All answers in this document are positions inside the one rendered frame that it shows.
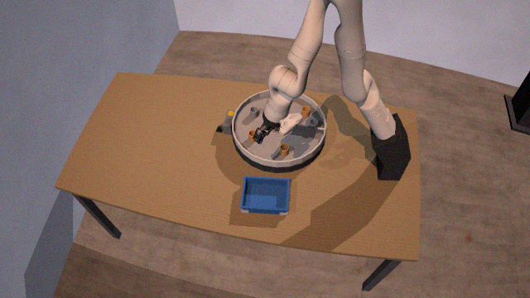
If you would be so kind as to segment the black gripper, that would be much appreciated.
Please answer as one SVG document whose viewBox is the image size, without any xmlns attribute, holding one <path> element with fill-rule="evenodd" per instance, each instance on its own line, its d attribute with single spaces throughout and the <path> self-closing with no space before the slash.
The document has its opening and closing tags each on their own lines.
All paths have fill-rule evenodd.
<svg viewBox="0 0 530 298">
<path fill-rule="evenodd" d="M 271 130 L 273 130 L 275 127 L 279 128 L 281 126 L 280 123 L 273 123 L 271 121 L 269 121 L 265 115 L 264 115 L 264 111 L 263 111 L 263 125 L 259 128 L 256 129 L 254 135 L 253 135 L 253 139 L 258 143 L 258 144 L 262 144 L 263 142 L 263 139 L 265 138 L 265 136 L 267 136 Z M 268 132 L 265 132 L 264 130 L 267 130 Z"/>
</svg>

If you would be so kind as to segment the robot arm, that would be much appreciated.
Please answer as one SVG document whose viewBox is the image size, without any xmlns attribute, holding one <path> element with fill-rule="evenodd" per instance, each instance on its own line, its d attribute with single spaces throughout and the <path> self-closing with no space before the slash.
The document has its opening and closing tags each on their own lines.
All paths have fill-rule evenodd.
<svg viewBox="0 0 530 298">
<path fill-rule="evenodd" d="M 288 61 L 297 72 L 285 65 L 277 65 L 272 69 L 268 77 L 270 95 L 264 115 L 269 121 L 281 124 L 279 133 L 283 136 L 301 122 L 302 115 L 290 114 L 289 108 L 293 99 L 305 91 L 311 64 L 323 41 L 325 12 L 330 2 L 340 15 L 340 25 L 335 30 L 334 38 L 343 94 L 351 102 L 357 103 L 375 136 L 381 140 L 388 139 L 395 135 L 396 123 L 379 97 L 373 77 L 364 69 L 366 43 L 363 0 L 310 0 L 301 29 L 287 54 Z"/>
</svg>

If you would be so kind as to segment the bronze bushing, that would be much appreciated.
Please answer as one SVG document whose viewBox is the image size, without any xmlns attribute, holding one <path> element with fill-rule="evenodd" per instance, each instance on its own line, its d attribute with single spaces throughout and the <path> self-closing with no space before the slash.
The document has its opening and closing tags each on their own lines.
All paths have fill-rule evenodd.
<svg viewBox="0 0 530 298">
<path fill-rule="evenodd" d="M 253 135 L 254 135 L 255 131 L 256 130 L 250 130 L 248 132 L 249 141 L 251 141 L 251 142 L 255 142 L 255 140 L 253 139 Z"/>
<path fill-rule="evenodd" d="M 308 118 L 310 116 L 310 111 L 311 109 L 308 106 L 302 107 L 302 110 L 301 110 L 302 117 Z"/>
<path fill-rule="evenodd" d="M 285 151 L 283 151 L 285 149 Z M 289 146 L 287 144 L 281 144 L 280 146 L 280 154 L 282 156 L 287 156 L 289 154 Z"/>
</svg>

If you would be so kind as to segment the dark blue open crate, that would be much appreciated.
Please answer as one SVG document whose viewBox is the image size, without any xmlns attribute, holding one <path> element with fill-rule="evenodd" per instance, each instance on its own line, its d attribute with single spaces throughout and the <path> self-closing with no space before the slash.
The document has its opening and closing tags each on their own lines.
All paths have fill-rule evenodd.
<svg viewBox="0 0 530 298">
<path fill-rule="evenodd" d="M 287 178 L 245 175 L 240 204 L 241 212 L 287 215 L 289 187 L 290 181 Z"/>
</svg>

